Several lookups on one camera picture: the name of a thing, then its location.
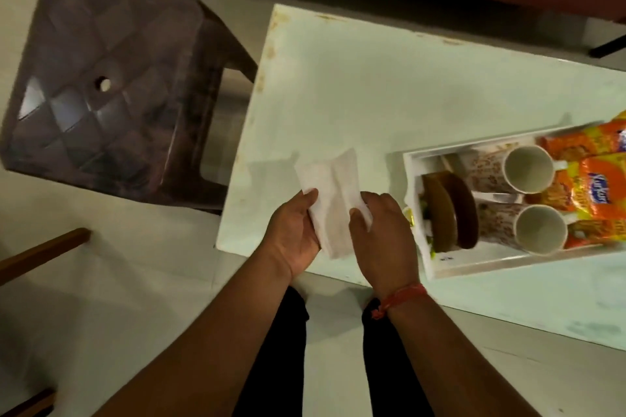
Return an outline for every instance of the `mug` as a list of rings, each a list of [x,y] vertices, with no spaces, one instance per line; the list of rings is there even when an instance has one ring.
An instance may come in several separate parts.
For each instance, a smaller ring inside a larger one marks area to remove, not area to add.
[[[482,203],[478,208],[480,239],[514,247],[534,255],[560,251],[567,225],[576,214],[562,214],[541,204]]]
[[[522,145],[506,151],[481,153],[468,174],[469,186],[486,193],[540,193],[554,180],[565,160],[554,161],[539,145]]]

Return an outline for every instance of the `tray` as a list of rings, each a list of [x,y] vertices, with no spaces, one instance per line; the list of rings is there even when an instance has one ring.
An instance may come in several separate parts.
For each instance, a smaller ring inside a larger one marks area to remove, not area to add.
[[[415,226],[412,227],[413,237],[418,245],[419,256],[428,280],[443,279],[455,276],[488,272],[513,267],[531,266],[533,264],[576,259],[593,255],[607,254],[621,249],[619,243],[600,244],[560,251],[553,255],[530,255],[523,251],[500,244],[479,241],[473,249],[459,249],[445,253],[436,253],[431,257],[431,249],[426,239],[419,195],[424,192],[421,176],[427,173],[451,170],[464,177],[464,170],[469,167],[478,152],[507,149],[513,145],[532,145],[535,139],[542,136],[566,134],[572,130],[587,127],[560,127],[543,130],[532,130],[509,136],[490,137],[463,144],[450,144],[404,152],[403,161],[407,175],[407,192],[404,201],[413,213]],[[482,199],[489,194],[474,194]]]

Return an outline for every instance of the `snack packet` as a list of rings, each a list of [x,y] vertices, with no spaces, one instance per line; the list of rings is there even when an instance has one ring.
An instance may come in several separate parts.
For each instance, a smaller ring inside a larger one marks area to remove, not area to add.
[[[570,224],[565,248],[626,240],[626,220],[595,219]]]
[[[548,189],[527,201],[575,211],[583,220],[626,219],[626,153],[570,162]]]
[[[543,137],[540,145],[554,160],[577,160],[626,152],[626,111],[619,113],[612,121],[588,127],[580,132],[561,137]]]

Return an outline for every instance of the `white table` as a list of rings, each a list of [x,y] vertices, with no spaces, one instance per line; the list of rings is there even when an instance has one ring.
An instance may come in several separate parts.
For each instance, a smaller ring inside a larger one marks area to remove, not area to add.
[[[623,72],[277,5],[217,247],[254,250],[271,213],[299,190],[296,161],[354,147],[361,189],[401,200],[403,151],[610,119],[624,108]],[[309,271],[367,283],[353,257],[322,252]],[[443,305],[626,349],[621,254],[426,286]]]

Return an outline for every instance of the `red thread bracelet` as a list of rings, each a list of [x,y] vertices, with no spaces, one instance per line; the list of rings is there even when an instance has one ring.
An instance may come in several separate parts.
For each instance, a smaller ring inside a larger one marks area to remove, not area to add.
[[[404,303],[407,300],[419,297],[420,295],[428,295],[426,288],[422,284],[413,284],[408,287],[398,289],[380,302],[380,307],[377,310],[372,310],[372,318],[374,320],[380,320],[387,314],[387,310],[391,307],[400,305],[400,303]]]

